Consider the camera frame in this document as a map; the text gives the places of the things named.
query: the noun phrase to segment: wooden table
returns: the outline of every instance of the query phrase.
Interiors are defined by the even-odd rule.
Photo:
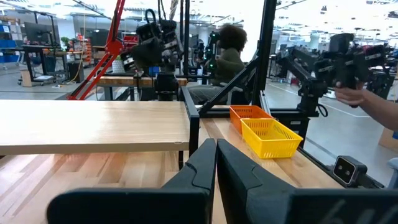
[[[139,80],[138,85],[140,87],[152,87],[154,86],[154,80],[156,78],[150,78],[150,77],[142,77],[140,79],[134,78],[134,77],[119,77],[119,76],[102,76],[98,83],[98,87],[103,87],[104,88],[104,95],[105,95],[105,100],[113,100],[113,89],[112,87],[118,87],[118,86],[127,86],[127,87],[136,87],[137,86],[137,81]],[[185,86],[188,83],[188,80],[186,78],[177,78],[178,84],[180,86]]]
[[[199,144],[206,138],[225,138],[296,187],[341,188],[299,152],[291,159],[258,159],[229,119],[202,119],[200,126]],[[162,151],[6,156],[0,160],[0,223],[43,223],[51,199],[78,187],[161,187],[178,172],[177,154]],[[226,223],[217,180],[213,223]]]
[[[0,107],[0,155],[188,150],[183,102],[0,100]]]

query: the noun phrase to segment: computer screen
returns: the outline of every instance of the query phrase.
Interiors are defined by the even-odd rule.
[[[31,44],[38,42],[38,44],[51,44],[50,36],[43,32],[51,32],[53,41],[59,42],[58,26],[54,26],[55,33],[52,30],[52,25],[36,24],[25,22],[25,32]]]

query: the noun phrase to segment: green jacket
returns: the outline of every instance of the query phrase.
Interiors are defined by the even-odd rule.
[[[239,52],[234,48],[224,50],[217,60],[215,78],[211,83],[217,85],[221,82],[228,83],[244,68]]]

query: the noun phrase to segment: white wall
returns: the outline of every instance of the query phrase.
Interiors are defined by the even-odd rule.
[[[242,6],[241,12],[242,19],[244,20],[243,29],[248,34],[248,42],[244,46],[241,59],[243,62],[250,62],[257,50],[257,42],[260,38],[261,17],[264,1],[245,1],[245,3],[240,4],[240,6]]]
[[[72,39],[76,37],[72,16],[68,16],[66,19],[57,19],[57,23],[60,38],[68,37],[69,39]]]

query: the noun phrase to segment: mesh basket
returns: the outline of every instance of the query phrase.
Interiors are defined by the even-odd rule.
[[[229,115],[232,124],[240,134],[242,134],[241,118],[273,118],[260,107],[248,105],[229,106]]]
[[[242,135],[261,159],[292,157],[303,140],[275,119],[242,119]]]

